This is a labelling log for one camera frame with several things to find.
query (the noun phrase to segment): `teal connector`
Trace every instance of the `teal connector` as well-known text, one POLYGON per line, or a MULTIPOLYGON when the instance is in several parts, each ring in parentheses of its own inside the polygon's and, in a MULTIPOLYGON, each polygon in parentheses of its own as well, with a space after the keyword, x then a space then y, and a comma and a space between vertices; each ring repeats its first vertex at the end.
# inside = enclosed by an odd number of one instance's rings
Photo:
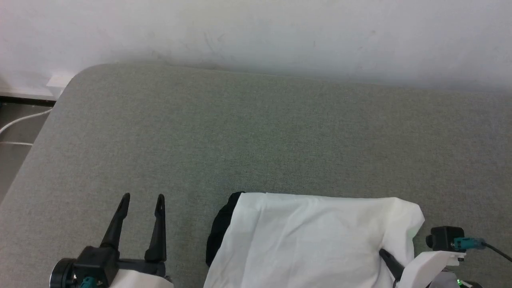
POLYGON ((453 248, 455 250, 484 249, 483 238, 454 238, 453 248))
POLYGON ((96 279, 93 277, 85 277, 85 279, 82 281, 82 284, 80 285, 80 288, 98 288, 96 285, 96 279))

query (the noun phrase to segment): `white wall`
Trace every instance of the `white wall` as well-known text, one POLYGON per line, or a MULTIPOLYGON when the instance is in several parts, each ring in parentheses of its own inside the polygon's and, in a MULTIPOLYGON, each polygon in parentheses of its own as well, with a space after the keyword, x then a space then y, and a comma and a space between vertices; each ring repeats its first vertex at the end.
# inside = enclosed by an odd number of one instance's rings
POLYGON ((510 0, 2 0, 0 91, 163 61, 511 92, 511 15, 510 0))

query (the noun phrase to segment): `gray floor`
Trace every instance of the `gray floor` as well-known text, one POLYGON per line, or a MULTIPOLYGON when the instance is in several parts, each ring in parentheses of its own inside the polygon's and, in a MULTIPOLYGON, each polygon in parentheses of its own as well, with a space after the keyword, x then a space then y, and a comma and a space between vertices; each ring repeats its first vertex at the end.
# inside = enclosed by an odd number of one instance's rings
MULTIPOLYGON (((23 116, 43 112, 50 107, 20 104, 0 104, 0 128, 23 116)), ((0 134, 0 142, 15 141, 34 143, 48 115, 23 120, 0 134)), ((22 166, 31 146, 0 143, 0 202, 4 199, 14 177, 22 166)))

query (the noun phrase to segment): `white cloth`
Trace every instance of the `white cloth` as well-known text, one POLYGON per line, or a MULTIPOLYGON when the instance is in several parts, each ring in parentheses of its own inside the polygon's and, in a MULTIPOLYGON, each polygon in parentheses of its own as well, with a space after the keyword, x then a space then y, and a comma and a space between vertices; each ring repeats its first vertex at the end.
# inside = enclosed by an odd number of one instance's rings
POLYGON ((378 251, 414 259, 424 218, 398 198, 242 193, 205 288, 391 288, 378 251))

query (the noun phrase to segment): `gray fabric surface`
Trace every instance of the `gray fabric surface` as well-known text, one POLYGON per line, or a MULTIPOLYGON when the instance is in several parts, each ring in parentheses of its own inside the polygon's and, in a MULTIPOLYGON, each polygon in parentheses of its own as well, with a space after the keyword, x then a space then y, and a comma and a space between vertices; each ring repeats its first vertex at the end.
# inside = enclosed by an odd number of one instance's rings
MULTIPOLYGON (((77 75, 0 206, 2 287, 43 287, 55 262, 98 245, 125 192, 123 257, 143 257, 166 196, 167 268, 202 287, 206 238, 230 193, 390 197, 430 227, 512 253, 512 98, 103 65, 77 75)), ((508 287, 511 263, 470 251, 461 278, 508 287)))

